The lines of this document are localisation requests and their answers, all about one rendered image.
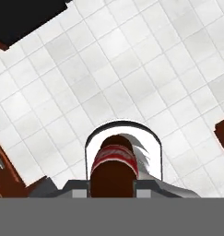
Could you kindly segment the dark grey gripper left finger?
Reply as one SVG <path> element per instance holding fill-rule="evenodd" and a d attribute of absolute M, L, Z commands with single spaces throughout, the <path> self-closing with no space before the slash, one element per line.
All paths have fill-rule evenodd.
<path fill-rule="evenodd" d="M 51 178 L 46 178 L 30 194 L 30 198 L 88 198 L 89 182 L 86 180 L 68 180 L 62 189 L 58 189 Z"/>

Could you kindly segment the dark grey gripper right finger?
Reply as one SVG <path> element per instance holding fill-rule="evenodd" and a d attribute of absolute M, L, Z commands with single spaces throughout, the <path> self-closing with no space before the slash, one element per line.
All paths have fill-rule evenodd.
<path fill-rule="evenodd" d="M 134 197 L 136 198 L 199 198 L 194 191 L 156 181 L 134 181 Z"/>

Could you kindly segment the brown cola bottle red label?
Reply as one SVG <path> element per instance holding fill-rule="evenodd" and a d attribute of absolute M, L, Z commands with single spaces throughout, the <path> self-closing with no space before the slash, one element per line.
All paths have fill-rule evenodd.
<path fill-rule="evenodd" d="M 90 170 L 90 196 L 132 197 L 133 181 L 137 179 L 137 160 L 131 142 L 121 135 L 107 137 Z"/>

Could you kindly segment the white round thing black rim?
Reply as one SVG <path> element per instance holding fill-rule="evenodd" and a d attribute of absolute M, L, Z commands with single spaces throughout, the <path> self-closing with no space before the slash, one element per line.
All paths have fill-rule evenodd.
<path fill-rule="evenodd" d="M 111 120 L 96 127 L 88 136 L 85 144 L 86 179 L 90 179 L 90 171 L 100 145 L 109 136 L 124 136 L 137 149 L 147 172 L 159 180 L 163 180 L 162 146 L 158 136 L 145 125 L 127 119 Z"/>

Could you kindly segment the red-brown cupboard door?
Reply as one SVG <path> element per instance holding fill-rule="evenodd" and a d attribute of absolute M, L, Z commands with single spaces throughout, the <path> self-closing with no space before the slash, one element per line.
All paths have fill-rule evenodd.
<path fill-rule="evenodd" d="M 43 176 L 27 186 L 1 146 L 0 158 L 5 165 L 3 170 L 0 169 L 0 197 L 2 198 L 28 197 L 46 179 L 46 176 Z"/>

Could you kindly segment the red-brown cupboard with black top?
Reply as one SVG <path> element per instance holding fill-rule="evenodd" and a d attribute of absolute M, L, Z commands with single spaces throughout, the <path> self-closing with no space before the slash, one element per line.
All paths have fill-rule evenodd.
<path fill-rule="evenodd" d="M 72 0 L 0 0 L 0 50 L 6 51 L 65 10 Z"/>

